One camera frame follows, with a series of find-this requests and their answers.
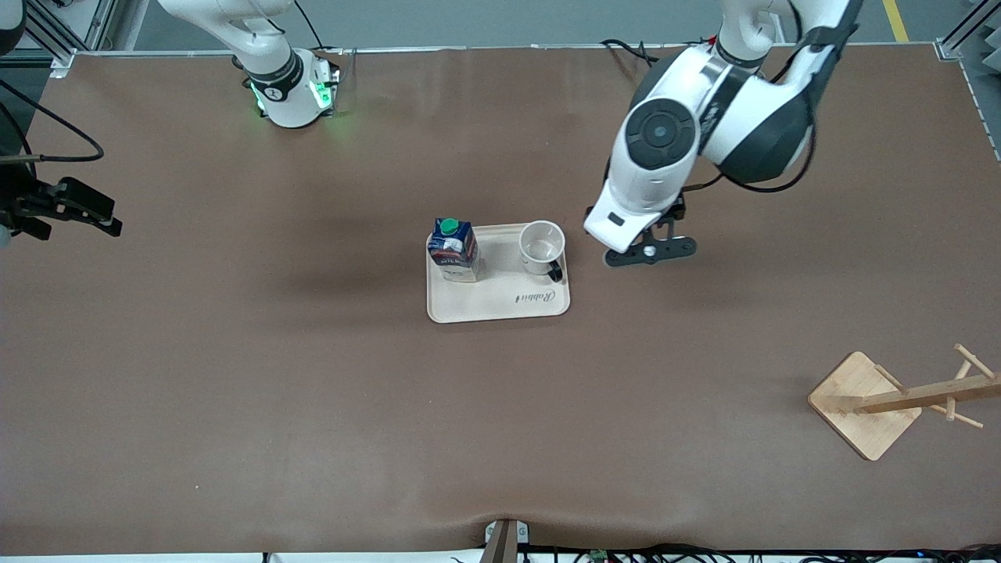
bottle cap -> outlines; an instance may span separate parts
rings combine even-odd
[[[441,219],[441,234],[453,234],[458,230],[458,219],[448,217]]]

mug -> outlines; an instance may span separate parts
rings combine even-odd
[[[522,250],[522,264],[529,273],[549,275],[557,284],[563,282],[560,256],[567,247],[567,237],[560,225],[550,221],[532,221],[522,228],[518,245]]]

square wooden base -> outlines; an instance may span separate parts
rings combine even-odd
[[[817,386],[808,401],[860,456],[876,461],[921,415],[921,409],[878,415],[854,412],[863,397],[891,391],[896,388],[876,371],[873,361],[855,352]]]

mug handle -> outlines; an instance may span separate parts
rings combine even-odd
[[[550,262],[550,279],[552,279],[555,284],[563,282],[563,267],[557,260]]]

table surface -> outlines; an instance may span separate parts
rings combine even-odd
[[[498,517],[537,544],[1001,539],[997,403],[871,463],[806,401],[856,350],[907,385],[956,342],[1001,369],[1001,169],[959,66],[850,47],[800,185],[693,193],[698,254],[611,269],[582,220],[643,73],[620,53],[358,56],[302,130],[225,58],[77,57],[43,103],[107,157],[40,173],[125,230],[0,253],[0,550],[461,548]],[[42,117],[31,141],[86,150]],[[431,323],[436,215],[559,222],[570,311]]]

